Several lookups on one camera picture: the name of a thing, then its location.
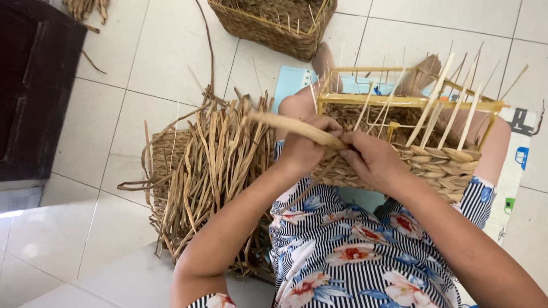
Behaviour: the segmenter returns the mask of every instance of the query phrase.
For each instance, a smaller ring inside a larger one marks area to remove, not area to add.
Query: striped dress
[[[278,160],[283,141],[276,143]],[[273,204],[270,260],[276,307],[460,307],[449,266],[413,215],[394,199],[374,213],[345,203],[337,186],[306,188],[302,178]],[[496,195],[472,178],[458,211],[483,228]],[[209,294],[189,307],[233,308],[225,294]]]

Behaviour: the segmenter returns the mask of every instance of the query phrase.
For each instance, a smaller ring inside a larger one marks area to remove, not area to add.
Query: person
[[[438,62],[433,56],[421,65]],[[325,43],[312,66],[316,72],[334,67]],[[328,82],[334,89],[340,80]],[[420,89],[428,82],[424,78]],[[405,82],[401,91],[413,93]],[[340,155],[390,198],[372,214],[345,204],[339,187],[317,185],[283,210],[311,184],[308,175],[325,148],[277,130],[276,163],[224,205],[181,254],[172,307],[236,307],[223,273],[269,208],[276,307],[458,307],[455,278],[480,307],[548,307],[525,270],[481,230],[510,137],[504,121],[495,122],[475,176],[451,206],[409,172],[388,143],[359,131],[343,134],[335,120],[316,116],[309,87],[287,97],[279,113],[349,145]]]

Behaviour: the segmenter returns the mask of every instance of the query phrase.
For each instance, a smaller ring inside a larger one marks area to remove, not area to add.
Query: dried water hyacinth stalk
[[[87,14],[93,9],[101,14],[101,24],[105,24],[109,18],[106,8],[109,6],[110,0],[63,0],[63,4],[67,6],[68,12],[74,16],[77,21],[87,19]]]
[[[118,186],[122,190],[152,189],[151,225],[158,232],[158,243],[169,250],[174,263],[208,219],[273,164],[273,129],[265,123],[243,121],[251,112],[269,112],[273,99],[269,101],[265,95],[254,108],[247,96],[224,102],[209,95],[209,87],[204,94],[213,98],[187,115],[194,116],[194,123],[186,121],[189,129],[175,130],[177,121],[186,118],[180,117],[154,134],[143,149],[142,165],[150,179]],[[146,159],[149,146],[152,157]],[[147,160],[152,161],[152,168],[146,168]],[[126,187],[136,184],[144,186]],[[229,273],[236,277],[253,274],[273,281],[267,258],[271,221],[265,213]]]

